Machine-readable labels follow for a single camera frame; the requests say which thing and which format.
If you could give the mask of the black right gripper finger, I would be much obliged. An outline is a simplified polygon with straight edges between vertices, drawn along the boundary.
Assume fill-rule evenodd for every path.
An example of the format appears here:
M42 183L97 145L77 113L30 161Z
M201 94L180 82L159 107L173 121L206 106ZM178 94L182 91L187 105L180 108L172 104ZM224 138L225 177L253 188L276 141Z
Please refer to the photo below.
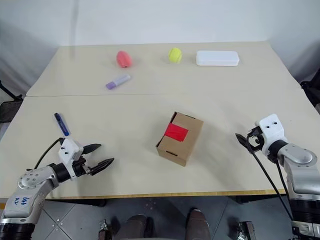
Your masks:
M250 150L251 148L249 147L249 135L247 135L246 137L244 137L243 135L239 134L239 133L235 133L236 139L238 140L238 142L247 150Z

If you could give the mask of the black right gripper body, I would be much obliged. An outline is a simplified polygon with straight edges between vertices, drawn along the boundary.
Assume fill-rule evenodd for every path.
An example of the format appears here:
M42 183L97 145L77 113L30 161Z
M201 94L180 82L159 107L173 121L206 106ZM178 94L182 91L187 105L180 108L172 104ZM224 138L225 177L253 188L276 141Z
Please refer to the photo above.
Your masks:
M249 152L261 151L264 145L264 138L262 136L262 130L259 126L254 127L249 131L246 136L246 146ZM250 143L250 139L253 139L255 145Z

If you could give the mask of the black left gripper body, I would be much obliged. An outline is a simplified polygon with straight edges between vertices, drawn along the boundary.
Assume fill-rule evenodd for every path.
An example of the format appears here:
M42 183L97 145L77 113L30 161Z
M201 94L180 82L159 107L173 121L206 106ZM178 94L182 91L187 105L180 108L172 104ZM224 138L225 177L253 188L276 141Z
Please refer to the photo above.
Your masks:
M72 169L76 177L83 175L90 175L92 170L86 165L86 159L81 155L78 160L74 160L72 163Z

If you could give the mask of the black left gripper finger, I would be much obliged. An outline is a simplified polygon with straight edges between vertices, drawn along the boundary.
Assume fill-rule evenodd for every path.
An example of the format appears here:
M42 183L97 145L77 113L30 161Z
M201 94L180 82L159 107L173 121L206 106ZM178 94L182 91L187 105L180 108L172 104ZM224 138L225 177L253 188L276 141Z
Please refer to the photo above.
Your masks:
M114 158L109 158L99 162L95 167L90 168L90 175L96 175L105 170L109 165L113 163L114 160Z
M97 150L101 146L102 145L99 143L93 143L93 144L86 145L83 147L83 154L87 155L89 153L92 153L93 151Z

